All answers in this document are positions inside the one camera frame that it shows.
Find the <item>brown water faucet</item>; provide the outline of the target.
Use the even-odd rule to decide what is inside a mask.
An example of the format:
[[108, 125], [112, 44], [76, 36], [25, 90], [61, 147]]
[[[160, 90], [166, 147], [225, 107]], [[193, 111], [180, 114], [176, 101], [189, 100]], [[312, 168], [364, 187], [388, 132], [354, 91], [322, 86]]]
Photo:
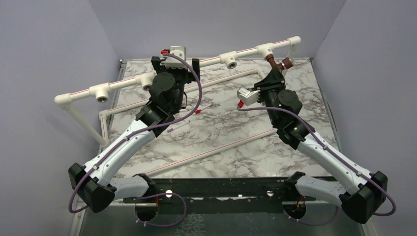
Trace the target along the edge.
[[267, 55], [265, 60], [270, 64], [272, 68], [277, 67], [279, 72], [283, 73], [285, 70], [292, 68], [293, 60], [290, 57], [286, 57], [279, 62], [275, 61], [273, 54]]

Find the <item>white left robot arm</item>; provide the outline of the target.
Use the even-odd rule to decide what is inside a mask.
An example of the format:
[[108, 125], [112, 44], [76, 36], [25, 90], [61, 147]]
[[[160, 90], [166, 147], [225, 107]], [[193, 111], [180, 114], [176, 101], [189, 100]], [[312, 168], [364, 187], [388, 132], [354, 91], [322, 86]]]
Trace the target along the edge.
[[[192, 59], [188, 64], [174, 54], [163, 55], [163, 58], [152, 57], [151, 63], [156, 71], [149, 88], [149, 101], [140, 109], [130, 126], [107, 148], [95, 158], [80, 165], [74, 163], [69, 169], [69, 178], [73, 192], [68, 210], [73, 209], [78, 196], [85, 208], [94, 213], [101, 212], [114, 200], [139, 198], [143, 202], [153, 199], [153, 181], [145, 174], [115, 179], [119, 169], [141, 148], [156, 139], [169, 125], [190, 117], [200, 106], [202, 85], [200, 81], [200, 61]], [[195, 107], [188, 114], [176, 119], [175, 115], [185, 109], [185, 84], [196, 82], [199, 97]]]

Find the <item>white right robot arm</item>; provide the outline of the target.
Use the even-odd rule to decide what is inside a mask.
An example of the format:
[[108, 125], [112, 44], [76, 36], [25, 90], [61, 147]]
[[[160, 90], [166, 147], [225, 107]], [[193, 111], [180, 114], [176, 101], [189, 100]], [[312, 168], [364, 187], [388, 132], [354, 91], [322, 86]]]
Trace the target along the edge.
[[301, 195], [319, 198], [342, 208], [357, 223], [366, 223], [386, 200], [388, 177], [359, 166], [330, 145], [315, 129], [298, 117], [302, 108], [297, 93], [286, 89], [285, 78], [274, 67], [254, 84], [258, 102], [265, 105], [279, 138], [306, 154], [330, 173], [338, 183], [326, 183], [303, 173], [290, 177], [284, 195], [296, 200]]

